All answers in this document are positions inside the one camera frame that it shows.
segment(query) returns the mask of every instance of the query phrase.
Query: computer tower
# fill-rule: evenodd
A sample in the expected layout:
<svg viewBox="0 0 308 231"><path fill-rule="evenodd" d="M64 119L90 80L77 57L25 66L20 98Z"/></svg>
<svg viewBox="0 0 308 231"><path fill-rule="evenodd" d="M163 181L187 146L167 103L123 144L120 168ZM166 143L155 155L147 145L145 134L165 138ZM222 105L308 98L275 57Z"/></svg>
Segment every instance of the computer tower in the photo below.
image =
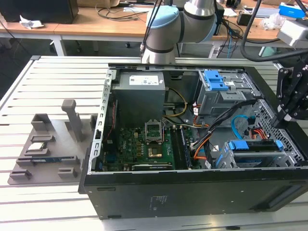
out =
<svg viewBox="0 0 308 231"><path fill-rule="evenodd" d="M42 23L71 24L78 6L77 0L0 0L0 12L7 22L19 22L21 15Z"/></svg>

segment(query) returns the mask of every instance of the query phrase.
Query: table leg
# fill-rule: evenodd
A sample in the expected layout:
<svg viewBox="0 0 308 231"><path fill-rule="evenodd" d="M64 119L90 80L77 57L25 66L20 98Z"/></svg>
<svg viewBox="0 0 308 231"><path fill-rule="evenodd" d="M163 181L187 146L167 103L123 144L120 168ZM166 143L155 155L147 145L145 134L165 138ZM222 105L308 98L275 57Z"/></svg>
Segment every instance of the table leg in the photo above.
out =
<svg viewBox="0 0 308 231"><path fill-rule="evenodd" d="M98 41L93 41L93 49L95 52L98 52L99 49L98 49Z"/></svg>
<svg viewBox="0 0 308 231"><path fill-rule="evenodd" d="M54 39L54 46L56 48L58 56L66 56L66 50L63 43L63 40L61 39Z"/></svg>

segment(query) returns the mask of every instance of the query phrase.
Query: white paper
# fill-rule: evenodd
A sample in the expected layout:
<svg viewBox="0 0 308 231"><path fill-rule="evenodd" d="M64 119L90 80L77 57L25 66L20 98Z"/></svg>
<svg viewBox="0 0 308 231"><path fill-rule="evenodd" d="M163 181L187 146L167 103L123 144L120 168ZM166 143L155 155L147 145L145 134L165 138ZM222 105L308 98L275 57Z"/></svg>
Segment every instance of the white paper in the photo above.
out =
<svg viewBox="0 0 308 231"><path fill-rule="evenodd" d="M130 76L130 85L159 85L158 76Z"/></svg>
<svg viewBox="0 0 308 231"><path fill-rule="evenodd" d="M227 16L227 17L235 17L237 16L237 13L234 12L233 9L231 8L224 8L225 12L223 13L223 16Z"/></svg>
<svg viewBox="0 0 308 231"><path fill-rule="evenodd" d="M39 20L36 21L31 21L31 20L27 20L25 18L23 18L20 15L20 22L19 22L23 27L28 28L28 29L32 29L32 28L38 28L38 27L42 27L44 26Z"/></svg>

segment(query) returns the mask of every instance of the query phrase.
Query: blue latch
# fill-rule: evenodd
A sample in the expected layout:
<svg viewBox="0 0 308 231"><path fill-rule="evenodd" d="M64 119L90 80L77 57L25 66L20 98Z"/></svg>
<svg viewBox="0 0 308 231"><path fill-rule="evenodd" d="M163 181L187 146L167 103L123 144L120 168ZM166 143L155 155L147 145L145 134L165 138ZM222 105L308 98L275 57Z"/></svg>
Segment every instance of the blue latch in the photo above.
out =
<svg viewBox="0 0 308 231"><path fill-rule="evenodd" d="M283 143L280 140L275 140L275 143L280 151L283 150Z"/></svg>
<svg viewBox="0 0 308 231"><path fill-rule="evenodd" d="M228 142L228 145L231 150L249 150L246 141L230 141Z"/></svg>
<svg viewBox="0 0 308 231"><path fill-rule="evenodd" d="M210 86L210 90L228 90L228 86L223 82L223 77L218 71L204 71L204 77Z"/></svg>

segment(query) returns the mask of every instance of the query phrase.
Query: blue box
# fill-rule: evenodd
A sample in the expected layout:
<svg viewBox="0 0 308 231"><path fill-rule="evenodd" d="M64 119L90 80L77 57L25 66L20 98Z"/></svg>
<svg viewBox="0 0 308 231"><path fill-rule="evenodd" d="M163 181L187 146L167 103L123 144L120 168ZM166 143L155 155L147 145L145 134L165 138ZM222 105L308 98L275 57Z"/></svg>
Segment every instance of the blue box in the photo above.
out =
<svg viewBox="0 0 308 231"><path fill-rule="evenodd" d="M305 13L299 6L295 6L292 4L286 4L284 2L280 3L279 6L279 14L283 16L288 16L292 18L303 18L305 17Z"/></svg>

